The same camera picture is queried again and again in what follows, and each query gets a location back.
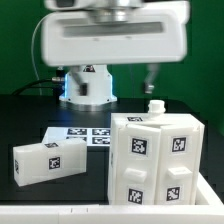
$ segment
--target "small white box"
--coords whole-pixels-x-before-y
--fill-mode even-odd
[[[87,146],[82,139],[14,147],[13,155],[19,186],[86,172]]]

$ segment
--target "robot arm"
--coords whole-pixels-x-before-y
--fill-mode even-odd
[[[56,2],[46,0],[46,5]],[[77,0],[70,8],[86,6],[89,10],[56,12],[48,16],[42,31],[43,59],[48,65],[158,63],[184,58],[187,1],[145,3],[133,10],[119,5],[109,7],[106,2],[132,3]]]
[[[116,101],[107,64],[152,63],[144,81],[145,92],[151,93],[156,63],[180,61],[186,55],[188,1],[45,0],[45,4],[58,12],[44,20],[43,59],[49,66],[72,68],[61,97],[64,102],[89,107]],[[84,65],[95,66],[94,77]]]

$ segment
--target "black table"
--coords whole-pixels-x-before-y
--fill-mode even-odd
[[[111,112],[142,113],[148,100],[119,99],[103,112],[60,107],[53,97],[0,96],[0,205],[107,204],[108,147],[88,147],[87,173],[18,187],[13,176],[13,147],[40,143],[47,127],[109,128]],[[167,100],[168,113],[193,113],[184,103]],[[223,200],[224,138],[206,123],[200,172]]]

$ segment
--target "stacked white blocks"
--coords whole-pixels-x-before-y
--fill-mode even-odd
[[[109,202],[194,204],[204,125],[151,104],[148,114],[112,115]]]
[[[86,172],[87,147],[82,139],[14,147],[13,154],[19,186]]]

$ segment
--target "green background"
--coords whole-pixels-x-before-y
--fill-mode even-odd
[[[0,9],[0,94],[10,94],[35,81],[31,38],[48,11],[43,0],[1,0]],[[224,1],[192,1],[187,32],[188,56],[180,63],[161,64],[152,97],[185,102],[224,134]],[[35,42],[36,63],[40,78],[48,78],[54,76],[54,68],[48,68],[41,60],[39,36],[40,32]],[[116,65],[109,66],[109,70],[114,76],[115,95],[149,97],[141,91],[146,65]]]

